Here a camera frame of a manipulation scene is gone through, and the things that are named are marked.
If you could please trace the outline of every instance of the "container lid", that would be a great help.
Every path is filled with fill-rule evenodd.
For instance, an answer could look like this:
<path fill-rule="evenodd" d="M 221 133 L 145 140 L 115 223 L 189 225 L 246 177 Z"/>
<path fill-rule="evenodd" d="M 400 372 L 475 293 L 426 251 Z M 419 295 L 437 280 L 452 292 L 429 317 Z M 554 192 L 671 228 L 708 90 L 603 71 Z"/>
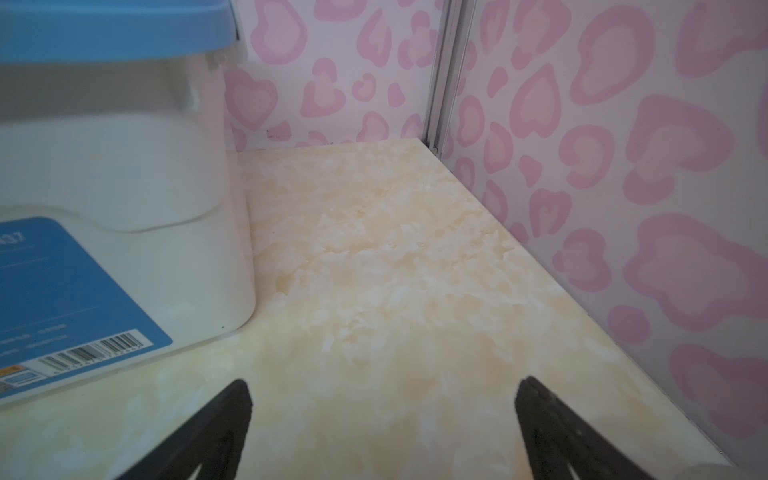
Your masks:
<path fill-rule="evenodd" d="M 191 55 L 236 39 L 229 0 L 0 0 L 0 63 Z"/>

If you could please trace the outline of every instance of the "pink leopard print wall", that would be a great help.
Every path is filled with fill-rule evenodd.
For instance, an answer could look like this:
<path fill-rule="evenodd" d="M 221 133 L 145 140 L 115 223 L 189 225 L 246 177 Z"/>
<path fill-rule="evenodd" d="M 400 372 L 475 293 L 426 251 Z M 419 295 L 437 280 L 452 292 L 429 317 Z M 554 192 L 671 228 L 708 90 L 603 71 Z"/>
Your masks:
<path fill-rule="evenodd" d="M 768 2 L 479 0 L 443 161 L 768 474 Z"/>
<path fill-rule="evenodd" d="M 224 79 L 238 151 L 421 137 L 442 0 L 239 0 Z"/>

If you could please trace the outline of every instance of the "beige marble surface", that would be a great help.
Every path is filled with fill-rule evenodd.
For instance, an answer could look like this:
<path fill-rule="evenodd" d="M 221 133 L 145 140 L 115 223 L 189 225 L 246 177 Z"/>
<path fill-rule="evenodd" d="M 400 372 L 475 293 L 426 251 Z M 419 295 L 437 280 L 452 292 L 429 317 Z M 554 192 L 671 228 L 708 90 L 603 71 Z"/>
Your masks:
<path fill-rule="evenodd" d="M 254 318 L 0 411 L 1 477 L 113 478 L 239 377 L 238 478 L 530 478 L 527 375 L 658 478 L 724 462 L 418 141 L 242 161 Z"/>

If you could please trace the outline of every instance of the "sticker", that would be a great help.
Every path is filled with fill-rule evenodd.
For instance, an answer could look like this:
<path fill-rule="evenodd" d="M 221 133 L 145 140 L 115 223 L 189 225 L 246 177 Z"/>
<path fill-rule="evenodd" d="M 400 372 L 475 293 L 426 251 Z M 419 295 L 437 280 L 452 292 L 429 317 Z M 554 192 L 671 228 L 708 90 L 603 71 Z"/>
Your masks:
<path fill-rule="evenodd" d="M 171 343 L 56 221 L 0 223 L 0 399 Z"/>

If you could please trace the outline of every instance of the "pink spot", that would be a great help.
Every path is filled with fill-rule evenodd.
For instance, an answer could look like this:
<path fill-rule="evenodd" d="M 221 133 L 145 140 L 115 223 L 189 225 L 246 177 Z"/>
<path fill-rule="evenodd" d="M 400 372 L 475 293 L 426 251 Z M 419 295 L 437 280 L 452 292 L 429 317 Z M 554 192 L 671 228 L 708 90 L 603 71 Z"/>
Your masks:
<path fill-rule="evenodd" d="M 460 157 L 456 161 L 453 174 L 458 178 L 458 181 L 462 182 L 462 185 L 467 190 L 471 190 L 475 186 L 475 163 L 469 158 Z"/>
<path fill-rule="evenodd" d="M 276 127 L 267 128 L 266 137 L 271 141 L 288 141 L 291 138 L 290 125 L 283 120 Z"/>
<path fill-rule="evenodd" d="M 400 131 L 400 138 L 420 138 L 422 136 L 422 129 L 424 124 L 419 114 L 413 114 L 402 126 Z"/>
<path fill-rule="evenodd" d="M 677 167 L 704 172 L 720 166 L 735 140 L 710 112 L 674 98 L 649 95 L 640 102 L 627 141 L 627 159 L 635 164 L 624 180 L 624 196 L 650 205 L 669 197 Z"/>
<path fill-rule="evenodd" d="M 381 8 L 373 12 L 357 37 L 357 53 L 377 67 L 383 67 L 392 51 L 392 29 Z"/>
<path fill-rule="evenodd" d="M 259 19 L 250 44 L 268 64 L 296 60 L 306 47 L 306 25 L 287 0 L 255 0 Z"/>
<path fill-rule="evenodd" d="M 362 74 L 362 80 L 352 84 L 352 96 L 360 101 L 371 101 L 376 94 L 376 77 L 370 73 Z"/>
<path fill-rule="evenodd" d="M 592 188 L 603 180 L 614 159 L 614 136 L 597 125 L 579 125 L 560 141 L 560 161 L 571 167 L 565 179 L 573 188 Z"/>
<path fill-rule="evenodd" d="M 330 58 L 319 58 L 312 67 L 314 80 L 304 86 L 299 113 L 302 117 L 325 117 L 341 110 L 346 103 L 344 92 L 334 88 L 336 64 Z"/>
<path fill-rule="evenodd" d="M 458 105 L 458 132 L 456 141 L 458 145 L 467 148 L 480 140 L 485 130 L 485 114 L 480 100 L 472 95 L 464 97 Z"/>
<path fill-rule="evenodd" d="M 739 52 L 765 47 L 768 3 L 764 0 L 701 0 L 680 27 L 675 65 L 684 77 L 700 77 Z"/>
<path fill-rule="evenodd" d="M 478 49 L 475 47 L 475 43 L 470 40 L 467 42 L 467 52 L 464 53 L 464 69 L 470 71 L 475 67 L 475 63 L 478 60 Z"/>
<path fill-rule="evenodd" d="M 513 223 L 512 226 L 509 227 L 509 233 L 511 233 L 512 236 L 521 244 L 525 245 L 528 243 L 528 232 L 525 231 L 525 227 L 522 223 Z"/>
<path fill-rule="evenodd" d="M 768 319 L 766 258 L 682 214 L 645 220 L 637 238 L 624 278 L 672 323 L 703 332 L 732 315 Z"/>
<path fill-rule="evenodd" d="M 457 97 L 464 93 L 464 87 L 466 85 L 467 85 L 467 79 L 466 78 L 462 78 L 461 80 L 458 81 L 458 88 L 456 88 L 456 96 Z"/>
<path fill-rule="evenodd" d="M 512 162 L 512 136 L 500 124 L 491 122 L 490 133 L 485 139 L 482 163 L 485 171 L 494 174 L 504 170 Z"/>
<path fill-rule="evenodd" d="M 512 66 L 522 70 L 535 55 L 541 55 L 560 40 L 571 26 L 571 10 L 561 0 L 522 0 L 512 23 L 518 44 Z"/>
<path fill-rule="evenodd" d="M 315 18 L 325 22 L 346 22 L 358 18 L 367 0 L 315 0 Z"/>
<path fill-rule="evenodd" d="M 760 101 L 760 112 L 757 118 L 757 143 L 763 155 L 768 157 L 768 84 L 763 90 L 763 99 Z"/>
<path fill-rule="evenodd" d="M 650 335 L 650 323 L 643 310 L 617 305 L 608 312 L 608 328 L 626 343 L 642 343 Z"/>
<path fill-rule="evenodd" d="M 509 16 L 509 0 L 493 0 L 485 4 L 480 15 L 480 45 L 490 53 L 502 40 Z"/>
<path fill-rule="evenodd" d="M 528 215 L 534 238 L 557 233 L 571 214 L 571 195 L 539 188 L 528 201 Z"/>
<path fill-rule="evenodd" d="M 560 91 L 554 69 L 547 63 L 538 69 L 515 94 L 509 110 L 509 127 L 519 138 L 532 132 L 546 138 L 560 123 Z"/>
<path fill-rule="evenodd" d="M 493 180 L 485 182 L 485 192 L 480 201 L 499 223 L 504 223 L 504 220 L 507 220 L 507 196 Z"/>
<path fill-rule="evenodd" d="M 491 73 L 491 79 L 488 80 L 488 96 L 490 98 L 495 97 L 498 91 L 507 84 L 508 80 L 507 71 L 502 67 L 496 67 L 493 73 Z"/>
<path fill-rule="evenodd" d="M 578 41 L 581 67 L 571 84 L 571 100 L 597 104 L 629 88 L 654 56 L 654 26 L 637 7 L 619 5 L 600 13 Z"/>
<path fill-rule="evenodd" d="M 611 285 L 611 268 L 603 258 L 605 239 L 589 228 L 579 228 L 565 237 L 563 248 L 552 257 L 552 265 L 568 282 L 585 292 L 601 292 Z"/>
<path fill-rule="evenodd" d="M 386 91 L 386 99 L 390 107 L 399 107 L 406 102 L 406 96 L 402 94 L 400 84 L 393 83 Z"/>
<path fill-rule="evenodd" d="M 518 162 L 518 168 L 525 179 L 525 186 L 530 188 L 536 185 L 541 177 L 541 164 L 533 157 L 523 155 Z"/>
<path fill-rule="evenodd" d="M 670 373 L 683 394 L 704 407 L 724 433 L 747 439 L 768 425 L 768 362 L 728 359 L 700 345 L 678 346 Z"/>
<path fill-rule="evenodd" d="M 448 160 L 453 155 L 453 137 L 445 132 L 445 141 L 442 144 L 442 160 Z"/>
<path fill-rule="evenodd" d="M 429 13 L 419 10 L 413 14 L 411 33 L 411 38 L 403 40 L 397 49 L 397 62 L 405 70 L 413 65 L 431 65 L 437 48 L 437 30 L 429 27 Z"/>
<path fill-rule="evenodd" d="M 258 130 L 277 106 L 275 84 L 269 80 L 255 81 L 239 68 L 225 71 L 224 83 L 224 101 L 230 115 L 249 130 Z"/>
<path fill-rule="evenodd" d="M 245 147 L 248 145 L 248 136 L 241 129 L 232 126 L 232 140 L 235 143 L 236 151 L 245 151 Z"/>
<path fill-rule="evenodd" d="M 380 114 L 369 111 L 362 116 L 362 130 L 357 134 L 357 141 L 378 141 L 389 138 L 389 125 Z"/>
<path fill-rule="evenodd" d="M 301 141 L 296 144 L 297 147 L 316 147 L 318 145 L 328 144 L 328 139 L 326 136 L 318 131 L 311 131 L 306 136 L 309 138 L 309 141 Z"/>

